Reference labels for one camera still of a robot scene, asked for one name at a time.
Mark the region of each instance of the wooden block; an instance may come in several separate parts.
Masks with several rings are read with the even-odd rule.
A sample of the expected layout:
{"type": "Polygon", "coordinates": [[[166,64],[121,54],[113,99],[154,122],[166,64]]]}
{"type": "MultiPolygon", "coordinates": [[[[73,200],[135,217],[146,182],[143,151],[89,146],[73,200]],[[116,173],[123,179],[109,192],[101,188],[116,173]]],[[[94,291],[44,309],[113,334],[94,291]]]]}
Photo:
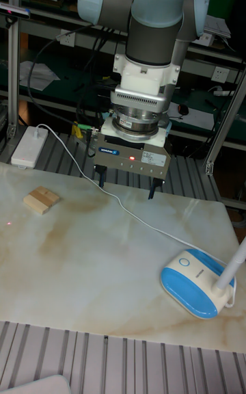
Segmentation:
{"type": "Polygon", "coordinates": [[[50,207],[47,207],[45,204],[34,198],[32,195],[27,195],[23,198],[25,204],[29,205],[32,209],[38,211],[40,215],[46,213],[50,207]]]}
{"type": "Polygon", "coordinates": [[[39,186],[37,189],[33,190],[26,197],[24,197],[23,201],[32,209],[43,215],[53,205],[57,204],[59,201],[59,196],[55,195],[47,188],[39,186]]]}

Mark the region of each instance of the label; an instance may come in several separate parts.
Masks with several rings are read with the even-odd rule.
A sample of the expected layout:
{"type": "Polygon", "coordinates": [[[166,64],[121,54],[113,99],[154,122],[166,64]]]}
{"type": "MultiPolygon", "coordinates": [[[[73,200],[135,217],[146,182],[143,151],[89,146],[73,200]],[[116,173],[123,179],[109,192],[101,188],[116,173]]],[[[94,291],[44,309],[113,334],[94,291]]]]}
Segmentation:
{"type": "Polygon", "coordinates": [[[112,155],[119,155],[120,152],[115,149],[109,149],[109,148],[99,148],[99,151],[101,153],[106,153],[106,154],[112,154],[112,155]]]}
{"type": "Polygon", "coordinates": [[[120,119],[120,125],[122,125],[125,128],[131,128],[132,127],[132,122],[127,122],[126,120],[120,119]]]}
{"type": "Polygon", "coordinates": [[[167,157],[165,155],[144,151],[142,154],[141,162],[163,167],[165,165],[166,159],[167,157]]]}

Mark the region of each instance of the marble table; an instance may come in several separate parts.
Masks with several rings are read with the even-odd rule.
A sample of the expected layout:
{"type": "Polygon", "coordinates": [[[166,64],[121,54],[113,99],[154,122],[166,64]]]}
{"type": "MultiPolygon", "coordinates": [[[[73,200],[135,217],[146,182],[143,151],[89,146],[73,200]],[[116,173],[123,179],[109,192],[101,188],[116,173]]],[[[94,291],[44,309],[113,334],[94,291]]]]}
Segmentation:
{"type": "MultiPolygon", "coordinates": [[[[228,261],[238,247],[218,202],[105,184],[149,224],[228,261]]],[[[124,212],[89,181],[0,163],[0,319],[134,339],[246,351],[245,265],[233,309],[204,321],[163,290],[184,246],[124,212]],[[45,215],[23,203],[43,185],[61,197],[45,215]]]]}

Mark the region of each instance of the white box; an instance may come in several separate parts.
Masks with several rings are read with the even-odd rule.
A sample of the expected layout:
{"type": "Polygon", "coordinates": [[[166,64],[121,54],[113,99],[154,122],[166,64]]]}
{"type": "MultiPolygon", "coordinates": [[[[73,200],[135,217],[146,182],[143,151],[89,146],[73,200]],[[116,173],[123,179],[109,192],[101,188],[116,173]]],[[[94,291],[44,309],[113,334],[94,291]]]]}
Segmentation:
{"type": "Polygon", "coordinates": [[[34,169],[46,141],[48,130],[39,128],[38,137],[34,137],[36,127],[28,127],[11,158],[13,166],[34,169]]]}

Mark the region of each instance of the blue and white device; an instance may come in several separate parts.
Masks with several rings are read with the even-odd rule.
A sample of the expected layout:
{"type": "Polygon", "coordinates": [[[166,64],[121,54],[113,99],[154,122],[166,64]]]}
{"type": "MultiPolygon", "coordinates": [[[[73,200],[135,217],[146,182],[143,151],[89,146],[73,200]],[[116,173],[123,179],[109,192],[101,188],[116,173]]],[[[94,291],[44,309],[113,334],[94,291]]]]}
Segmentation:
{"type": "Polygon", "coordinates": [[[192,315],[210,319],[218,315],[233,295],[234,279],[222,289],[218,287],[226,269],[192,248],[182,251],[162,270],[161,284],[192,315]]]}

